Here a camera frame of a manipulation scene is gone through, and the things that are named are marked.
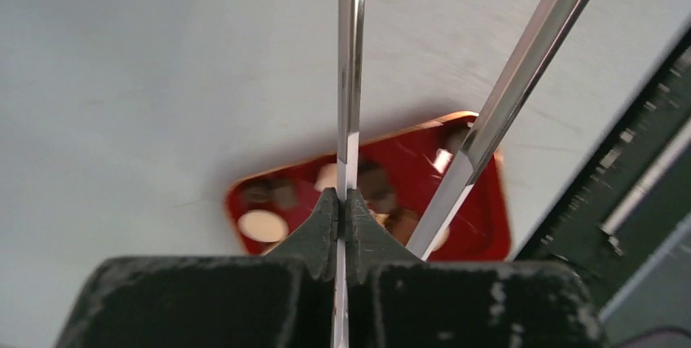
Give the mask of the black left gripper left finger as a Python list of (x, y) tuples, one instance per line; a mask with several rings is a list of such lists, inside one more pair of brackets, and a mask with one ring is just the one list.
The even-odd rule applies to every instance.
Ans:
[(309, 218), (264, 256), (109, 258), (94, 269), (58, 347), (326, 346), (338, 199), (322, 192)]

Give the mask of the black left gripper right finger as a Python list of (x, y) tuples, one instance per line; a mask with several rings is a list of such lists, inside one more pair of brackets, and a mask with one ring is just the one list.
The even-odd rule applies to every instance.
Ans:
[(580, 278), (556, 262), (423, 262), (345, 202), (353, 347), (605, 347)]

